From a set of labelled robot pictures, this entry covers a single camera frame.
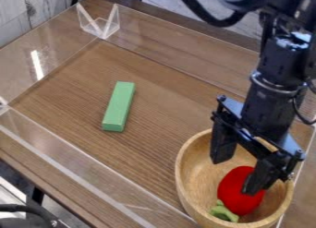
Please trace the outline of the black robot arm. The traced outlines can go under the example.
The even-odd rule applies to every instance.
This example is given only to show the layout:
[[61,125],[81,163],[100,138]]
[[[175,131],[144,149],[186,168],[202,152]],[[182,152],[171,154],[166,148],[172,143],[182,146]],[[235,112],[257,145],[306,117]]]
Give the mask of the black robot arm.
[[262,25],[259,62],[246,98],[237,102],[217,97],[210,144],[213,163],[230,160],[238,146],[257,158],[242,183],[242,192],[255,195],[277,180],[289,180],[306,157],[289,128],[294,119],[316,124],[300,113],[306,93],[316,93],[316,0],[219,2],[242,15],[257,10]]

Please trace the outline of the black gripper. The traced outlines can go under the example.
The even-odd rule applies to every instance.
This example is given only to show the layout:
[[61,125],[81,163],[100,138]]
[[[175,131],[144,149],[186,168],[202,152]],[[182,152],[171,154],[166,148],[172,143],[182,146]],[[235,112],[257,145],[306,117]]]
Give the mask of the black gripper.
[[227,161],[238,146],[255,157],[254,171],[242,187],[249,196],[266,190],[277,180],[287,180],[296,164],[305,159],[289,132],[305,95],[305,83],[279,85],[255,71],[243,102],[223,95],[217,97],[210,157],[213,164]]

